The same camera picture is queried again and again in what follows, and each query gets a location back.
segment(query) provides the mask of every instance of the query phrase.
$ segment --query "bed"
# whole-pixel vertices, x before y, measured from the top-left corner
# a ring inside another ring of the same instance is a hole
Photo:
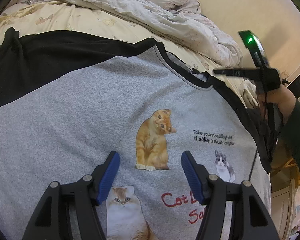
[[[214,75],[213,69],[223,67],[202,53],[173,42],[166,35],[153,33],[139,23],[127,21],[102,9],[84,8],[62,1],[41,1],[30,5],[17,3],[18,1],[26,0],[12,0],[0,16],[0,45],[5,31],[10,27],[19,31],[20,37],[52,30],[78,31],[130,43],[152,37],[163,42],[167,51],[198,72],[208,71]],[[229,79],[225,76],[217,78],[224,81],[246,107],[258,107],[255,87],[250,81],[244,81],[243,78]]]

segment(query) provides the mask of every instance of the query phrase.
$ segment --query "human arm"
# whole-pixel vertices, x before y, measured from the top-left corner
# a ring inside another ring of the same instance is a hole
[[[258,101],[261,102],[261,112],[264,107],[265,95],[258,95]],[[285,123],[280,137],[286,145],[291,147],[292,156],[300,171],[300,102],[295,98],[290,90],[281,85],[277,90],[267,93],[267,102],[278,104],[279,110]]]

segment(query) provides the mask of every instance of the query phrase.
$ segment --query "beige wall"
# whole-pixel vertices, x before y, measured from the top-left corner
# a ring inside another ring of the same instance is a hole
[[[200,0],[202,14],[231,35],[253,62],[237,32],[250,29],[265,47],[271,67],[292,81],[300,73],[300,13],[290,0]]]

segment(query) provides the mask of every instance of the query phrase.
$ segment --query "fluffy cream cat image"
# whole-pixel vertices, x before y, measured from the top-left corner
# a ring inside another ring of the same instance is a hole
[[[143,216],[133,186],[111,188],[106,206],[107,240],[158,240]]]

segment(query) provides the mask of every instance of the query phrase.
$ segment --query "metal screw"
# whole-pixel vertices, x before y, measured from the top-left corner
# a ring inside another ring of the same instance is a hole
[[[210,174],[209,179],[216,181],[218,179],[218,176],[216,174]]]
[[[58,187],[59,183],[57,181],[54,181],[50,184],[50,187],[55,188]]]
[[[246,187],[250,187],[251,186],[251,182],[248,180],[244,180],[243,181],[243,185],[245,185]]]
[[[83,177],[83,180],[84,180],[84,181],[90,181],[90,180],[92,180],[92,176],[91,176],[91,175],[85,175],[85,176]]]

